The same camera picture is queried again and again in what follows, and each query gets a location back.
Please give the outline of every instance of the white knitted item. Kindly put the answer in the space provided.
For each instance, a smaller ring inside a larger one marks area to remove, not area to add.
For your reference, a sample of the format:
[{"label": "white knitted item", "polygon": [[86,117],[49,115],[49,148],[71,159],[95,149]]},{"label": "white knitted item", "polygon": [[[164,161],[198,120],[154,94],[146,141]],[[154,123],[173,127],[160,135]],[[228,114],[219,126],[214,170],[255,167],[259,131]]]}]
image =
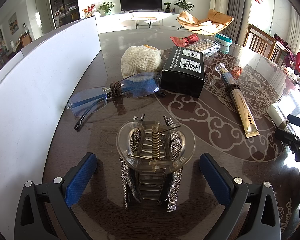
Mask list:
[{"label": "white knitted item", "polygon": [[137,73],[162,70],[163,50],[151,46],[131,46],[121,58],[121,73],[124,78]]}]

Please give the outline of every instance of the gold tube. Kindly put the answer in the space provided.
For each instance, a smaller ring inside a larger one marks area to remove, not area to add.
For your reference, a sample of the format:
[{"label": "gold tube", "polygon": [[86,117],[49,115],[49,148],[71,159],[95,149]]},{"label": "gold tube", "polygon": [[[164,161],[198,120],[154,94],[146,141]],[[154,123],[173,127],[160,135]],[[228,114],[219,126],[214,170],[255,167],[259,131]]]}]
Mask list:
[{"label": "gold tube", "polygon": [[230,92],[230,95],[237,108],[246,137],[250,138],[259,135],[258,128],[241,90],[234,89]]}]

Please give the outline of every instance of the cosmetic tube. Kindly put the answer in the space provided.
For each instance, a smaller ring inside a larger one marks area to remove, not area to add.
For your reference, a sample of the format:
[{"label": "cosmetic tube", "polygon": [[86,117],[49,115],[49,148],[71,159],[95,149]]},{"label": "cosmetic tube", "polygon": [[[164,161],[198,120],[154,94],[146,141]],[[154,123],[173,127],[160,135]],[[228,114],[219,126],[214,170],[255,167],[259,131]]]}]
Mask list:
[{"label": "cosmetic tube", "polygon": [[[231,73],[229,73],[223,63],[220,63],[216,66],[216,71],[219,73],[226,89],[229,88],[230,85],[232,85],[232,88],[236,87],[237,82],[234,80],[233,76]],[[258,128],[241,90],[238,88],[233,89],[229,92],[229,94],[234,102],[235,107],[237,108],[237,112],[240,116],[246,137],[250,138],[259,135]]]}]

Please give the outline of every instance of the green plant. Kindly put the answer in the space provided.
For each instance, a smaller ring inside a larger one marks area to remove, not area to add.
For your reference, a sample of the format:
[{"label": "green plant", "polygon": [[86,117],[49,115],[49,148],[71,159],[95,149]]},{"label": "green plant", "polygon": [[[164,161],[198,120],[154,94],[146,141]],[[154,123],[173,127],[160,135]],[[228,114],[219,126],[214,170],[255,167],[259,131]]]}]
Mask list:
[{"label": "green plant", "polygon": [[192,9],[194,8],[194,5],[192,3],[187,3],[185,0],[177,0],[177,2],[174,3],[174,5],[178,5],[179,8],[189,11],[192,11]]},{"label": "green plant", "polygon": [[164,5],[165,5],[167,8],[169,8],[170,5],[171,5],[171,3],[170,3],[170,2],[165,2]]},{"label": "green plant", "polygon": [[103,2],[98,11],[100,12],[100,10],[104,11],[105,13],[109,13],[111,11],[111,9],[114,7],[115,3],[112,2]]}]

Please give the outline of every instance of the teal lid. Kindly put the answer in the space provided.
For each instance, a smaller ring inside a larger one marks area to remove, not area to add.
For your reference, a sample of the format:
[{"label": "teal lid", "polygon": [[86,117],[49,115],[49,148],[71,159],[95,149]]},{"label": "teal lid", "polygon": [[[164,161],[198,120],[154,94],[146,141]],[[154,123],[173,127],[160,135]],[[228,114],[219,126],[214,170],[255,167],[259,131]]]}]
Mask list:
[{"label": "teal lid", "polygon": [[223,34],[217,33],[217,34],[215,35],[215,37],[217,37],[217,38],[219,38],[219,39],[221,39],[221,40],[223,40],[223,41],[232,43],[232,39],[229,38],[228,36],[223,35]]}]

